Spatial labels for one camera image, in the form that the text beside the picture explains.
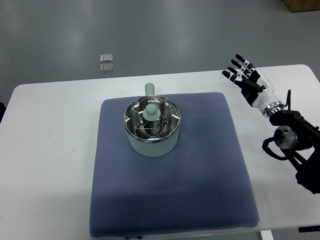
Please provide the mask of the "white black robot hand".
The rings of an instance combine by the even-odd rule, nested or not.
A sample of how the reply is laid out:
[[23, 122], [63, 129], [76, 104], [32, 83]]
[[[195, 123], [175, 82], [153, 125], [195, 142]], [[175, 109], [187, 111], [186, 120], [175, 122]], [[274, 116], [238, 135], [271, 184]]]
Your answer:
[[285, 105], [275, 96], [275, 90], [267, 77], [250, 61], [236, 54], [232, 59], [234, 67], [222, 71], [222, 75], [240, 88], [247, 103], [259, 109], [265, 118], [284, 109]]

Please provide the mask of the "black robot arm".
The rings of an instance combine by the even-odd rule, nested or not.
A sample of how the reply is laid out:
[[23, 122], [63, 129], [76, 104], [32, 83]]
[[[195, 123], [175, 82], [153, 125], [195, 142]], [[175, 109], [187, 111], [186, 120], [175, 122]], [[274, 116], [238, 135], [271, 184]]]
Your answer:
[[288, 160], [297, 173], [297, 183], [313, 194], [320, 192], [320, 127], [310, 124], [299, 111], [291, 110], [291, 90], [286, 104], [274, 103], [266, 112], [277, 126], [272, 137], [263, 141], [266, 154], [279, 161]]

